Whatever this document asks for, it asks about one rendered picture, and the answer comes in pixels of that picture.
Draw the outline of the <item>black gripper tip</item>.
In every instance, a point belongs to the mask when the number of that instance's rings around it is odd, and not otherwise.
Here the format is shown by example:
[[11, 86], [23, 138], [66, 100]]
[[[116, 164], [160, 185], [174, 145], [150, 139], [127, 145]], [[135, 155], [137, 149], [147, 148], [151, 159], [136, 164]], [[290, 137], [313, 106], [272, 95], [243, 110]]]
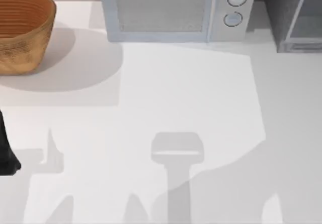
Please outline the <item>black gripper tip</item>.
[[13, 176], [21, 166], [9, 144], [3, 113], [0, 110], [0, 176]]

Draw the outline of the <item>microwave oven door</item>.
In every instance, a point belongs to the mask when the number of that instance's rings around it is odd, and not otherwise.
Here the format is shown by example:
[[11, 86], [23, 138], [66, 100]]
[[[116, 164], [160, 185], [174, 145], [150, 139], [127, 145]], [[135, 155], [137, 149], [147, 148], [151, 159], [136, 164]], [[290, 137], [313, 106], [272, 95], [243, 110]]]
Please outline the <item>microwave oven door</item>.
[[101, 0], [111, 42], [207, 42], [215, 0]]

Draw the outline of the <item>grey cabinet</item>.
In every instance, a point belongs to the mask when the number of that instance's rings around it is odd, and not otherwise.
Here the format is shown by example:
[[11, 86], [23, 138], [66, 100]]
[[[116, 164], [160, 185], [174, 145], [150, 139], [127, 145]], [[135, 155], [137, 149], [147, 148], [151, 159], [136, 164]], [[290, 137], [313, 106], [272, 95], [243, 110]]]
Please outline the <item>grey cabinet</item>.
[[263, 0], [278, 53], [322, 53], [322, 0]]

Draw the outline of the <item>brown woven basket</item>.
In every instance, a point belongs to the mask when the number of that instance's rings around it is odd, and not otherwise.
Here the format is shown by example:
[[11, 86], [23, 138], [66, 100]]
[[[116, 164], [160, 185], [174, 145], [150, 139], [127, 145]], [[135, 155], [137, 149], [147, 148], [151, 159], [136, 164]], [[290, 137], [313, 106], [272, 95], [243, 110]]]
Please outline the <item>brown woven basket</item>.
[[41, 64], [56, 12], [54, 0], [0, 0], [0, 76], [30, 73]]

